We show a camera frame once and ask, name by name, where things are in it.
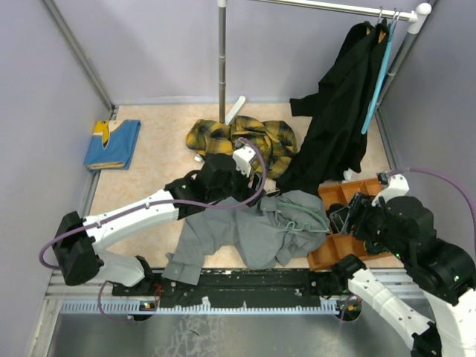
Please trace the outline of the grey button-up shirt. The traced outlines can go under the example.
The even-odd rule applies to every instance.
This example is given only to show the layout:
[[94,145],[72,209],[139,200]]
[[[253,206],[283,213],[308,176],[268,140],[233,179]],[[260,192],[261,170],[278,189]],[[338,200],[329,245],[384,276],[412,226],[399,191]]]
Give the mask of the grey button-up shirt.
[[252,207],[231,209],[236,200],[228,198],[218,210],[187,217],[176,250],[167,255],[163,276],[195,286],[205,258],[223,246],[234,246],[247,267],[265,269],[303,258],[326,241],[327,234],[277,228],[271,214],[261,211],[261,200]]

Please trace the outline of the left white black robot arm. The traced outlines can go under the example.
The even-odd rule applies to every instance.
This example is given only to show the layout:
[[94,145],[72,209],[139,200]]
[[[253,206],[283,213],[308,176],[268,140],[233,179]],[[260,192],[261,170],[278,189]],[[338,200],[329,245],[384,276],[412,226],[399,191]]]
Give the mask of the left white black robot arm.
[[109,247],[153,225],[216,208],[220,201],[230,197],[237,202],[254,201],[258,190],[251,171],[252,164],[259,160],[248,146],[232,155],[212,154],[200,170],[170,182],[138,202],[95,216],[67,213],[52,245],[65,284],[79,286],[97,278],[139,295],[150,293],[155,278],[145,258],[115,254]]

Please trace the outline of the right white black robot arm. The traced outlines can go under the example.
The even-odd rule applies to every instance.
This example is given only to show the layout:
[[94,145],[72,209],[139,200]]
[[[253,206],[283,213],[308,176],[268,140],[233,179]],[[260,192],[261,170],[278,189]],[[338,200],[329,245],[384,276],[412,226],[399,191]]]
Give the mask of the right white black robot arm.
[[348,208],[347,233],[395,256],[434,317],[410,308],[354,254],[332,266],[333,288],[370,305],[412,356],[474,356],[475,262],[470,255],[437,236],[433,213],[413,196],[383,199],[357,193]]

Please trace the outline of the yellow black plaid shirt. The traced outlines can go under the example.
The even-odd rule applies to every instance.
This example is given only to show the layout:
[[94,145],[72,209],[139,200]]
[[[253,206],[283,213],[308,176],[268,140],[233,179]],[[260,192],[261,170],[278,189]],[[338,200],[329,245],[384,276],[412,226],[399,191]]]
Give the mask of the yellow black plaid shirt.
[[230,124],[197,120],[185,138],[188,149],[207,158],[223,153],[231,155],[239,138],[249,140],[265,162],[266,176],[276,180],[284,174],[298,153],[292,128],[282,120],[259,121],[249,116],[236,116]]

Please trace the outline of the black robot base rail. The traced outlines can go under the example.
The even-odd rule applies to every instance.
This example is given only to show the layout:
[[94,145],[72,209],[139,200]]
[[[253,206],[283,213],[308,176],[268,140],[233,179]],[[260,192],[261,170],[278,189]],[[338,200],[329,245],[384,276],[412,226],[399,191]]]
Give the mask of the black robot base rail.
[[115,283],[112,295],[122,298],[159,299],[161,308],[192,307],[206,301],[212,308],[294,308],[319,307],[324,298],[350,292],[348,280],[357,272],[333,267],[329,271],[304,268],[201,271],[197,285],[167,279],[154,272],[139,288]]

